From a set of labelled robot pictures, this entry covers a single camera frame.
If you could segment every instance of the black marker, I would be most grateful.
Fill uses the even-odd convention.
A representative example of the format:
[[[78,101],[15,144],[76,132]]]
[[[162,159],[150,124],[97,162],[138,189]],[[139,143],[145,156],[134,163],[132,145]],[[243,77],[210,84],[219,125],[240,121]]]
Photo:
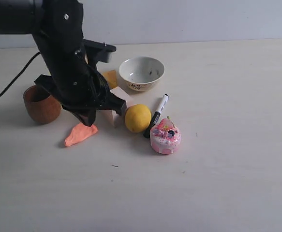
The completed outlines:
[[[143,136],[147,139],[149,139],[149,133],[150,133],[150,130],[151,128],[153,128],[156,123],[158,122],[158,119],[160,118],[160,115],[162,113],[162,110],[164,109],[166,103],[168,102],[169,100],[169,95],[167,94],[164,94],[164,96],[162,97],[161,99],[161,102],[156,110],[156,112],[154,113],[154,116],[152,117],[151,121],[150,121],[150,124],[149,126],[147,127],[147,129],[145,130]]]

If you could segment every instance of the robotic arm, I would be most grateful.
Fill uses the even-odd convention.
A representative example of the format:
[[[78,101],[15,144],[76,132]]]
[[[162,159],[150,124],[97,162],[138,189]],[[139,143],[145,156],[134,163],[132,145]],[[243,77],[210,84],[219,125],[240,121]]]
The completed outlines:
[[[84,40],[83,13],[78,0],[0,0],[0,34],[32,34],[51,73],[40,75],[35,84],[91,126],[96,110],[122,115],[126,101],[110,92],[96,67],[108,62],[116,48]]]

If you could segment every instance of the pink cake toy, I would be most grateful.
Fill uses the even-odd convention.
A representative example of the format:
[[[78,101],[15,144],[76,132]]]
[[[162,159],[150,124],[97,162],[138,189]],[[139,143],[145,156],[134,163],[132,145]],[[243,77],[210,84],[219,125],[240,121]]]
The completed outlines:
[[[150,145],[158,153],[168,155],[177,151],[181,141],[179,129],[164,118],[150,130]]]

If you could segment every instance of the white wall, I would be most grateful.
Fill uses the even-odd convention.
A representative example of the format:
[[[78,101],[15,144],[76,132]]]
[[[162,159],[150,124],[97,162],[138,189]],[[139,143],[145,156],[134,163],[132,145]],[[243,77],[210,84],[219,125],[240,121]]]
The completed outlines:
[[[111,44],[282,38],[282,0],[82,2],[85,37]],[[32,45],[30,36],[0,36],[0,47]]]

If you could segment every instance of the lemon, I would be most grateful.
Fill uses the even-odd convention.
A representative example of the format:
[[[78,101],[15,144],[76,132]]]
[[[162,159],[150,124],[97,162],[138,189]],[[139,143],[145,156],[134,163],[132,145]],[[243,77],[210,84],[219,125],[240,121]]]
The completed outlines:
[[[131,106],[125,116],[126,127],[133,133],[144,131],[149,126],[150,120],[151,112],[142,104]]]

